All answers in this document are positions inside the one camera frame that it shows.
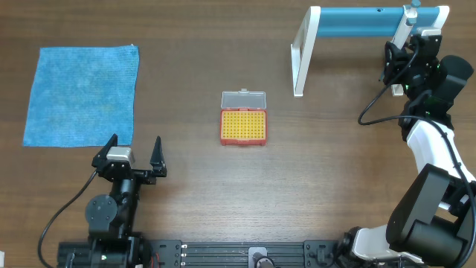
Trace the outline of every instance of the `blue cloth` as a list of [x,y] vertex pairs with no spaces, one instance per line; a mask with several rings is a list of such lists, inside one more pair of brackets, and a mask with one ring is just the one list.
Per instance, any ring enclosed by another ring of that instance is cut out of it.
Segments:
[[41,48],[23,137],[24,146],[103,146],[134,132],[139,50]]

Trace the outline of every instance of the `open box lid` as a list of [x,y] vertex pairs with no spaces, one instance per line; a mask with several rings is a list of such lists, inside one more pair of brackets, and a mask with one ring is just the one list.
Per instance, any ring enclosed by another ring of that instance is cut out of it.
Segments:
[[249,92],[246,89],[222,93],[222,109],[239,108],[266,109],[266,93]]

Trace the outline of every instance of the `wooden table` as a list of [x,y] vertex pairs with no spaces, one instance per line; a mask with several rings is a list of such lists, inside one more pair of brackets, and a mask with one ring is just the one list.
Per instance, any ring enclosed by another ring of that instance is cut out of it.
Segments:
[[[393,3],[402,4],[408,1]],[[396,122],[356,122],[382,87],[386,40],[317,40],[304,98],[293,98],[289,44],[310,5],[388,3],[1,1],[0,250],[7,267],[39,267],[40,233],[88,179],[99,150],[22,146],[41,47],[139,47],[132,149],[138,167],[148,168],[160,135],[169,170],[141,191],[135,230],[148,238],[302,241],[386,224],[417,176]],[[440,56],[476,66],[475,12],[473,1],[453,3]],[[241,88],[267,94],[265,147],[219,143],[221,92]],[[386,94],[367,119],[399,114],[404,102]],[[451,109],[458,149],[473,173],[475,103],[473,77]],[[60,215],[43,244],[50,264],[58,242],[86,239],[86,203],[110,187],[96,178]]]

